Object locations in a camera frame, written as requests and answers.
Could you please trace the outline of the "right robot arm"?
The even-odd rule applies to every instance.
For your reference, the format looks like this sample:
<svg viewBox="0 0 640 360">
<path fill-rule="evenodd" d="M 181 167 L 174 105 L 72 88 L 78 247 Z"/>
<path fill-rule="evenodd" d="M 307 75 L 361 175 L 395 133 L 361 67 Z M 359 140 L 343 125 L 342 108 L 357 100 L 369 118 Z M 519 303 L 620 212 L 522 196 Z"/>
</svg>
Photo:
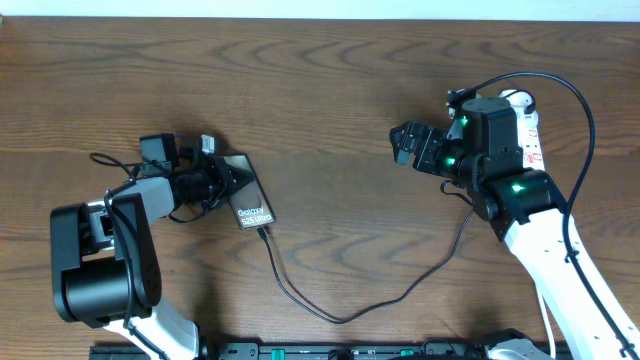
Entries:
<svg viewBox="0 0 640 360">
<path fill-rule="evenodd" d="M 576 359 L 633 359 L 639 330 L 587 253 L 545 171 L 528 95 L 476 97 L 448 130 L 409 121 L 390 131 L 394 160 L 466 190 L 479 218 L 525 267 Z"/>
</svg>

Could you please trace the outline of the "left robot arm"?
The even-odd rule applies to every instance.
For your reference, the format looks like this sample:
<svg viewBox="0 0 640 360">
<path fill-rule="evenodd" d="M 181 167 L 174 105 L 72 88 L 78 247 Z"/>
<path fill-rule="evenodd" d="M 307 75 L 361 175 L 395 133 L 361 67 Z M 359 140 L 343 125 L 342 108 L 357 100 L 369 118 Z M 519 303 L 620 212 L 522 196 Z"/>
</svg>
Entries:
<svg viewBox="0 0 640 360">
<path fill-rule="evenodd" d="M 53 304 L 64 321 L 118 333 L 152 359 L 215 359 L 218 351 L 199 325 L 162 295 L 150 227 L 183 205 L 198 204 L 208 215 L 256 176 L 246 155 L 216 154 L 210 136 L 182 146 L 177 139 L 141 137 L 141 160 L 134 164 L 91 154 L 127 178 L 100 199 L 52 210 Z"/>
</svg>

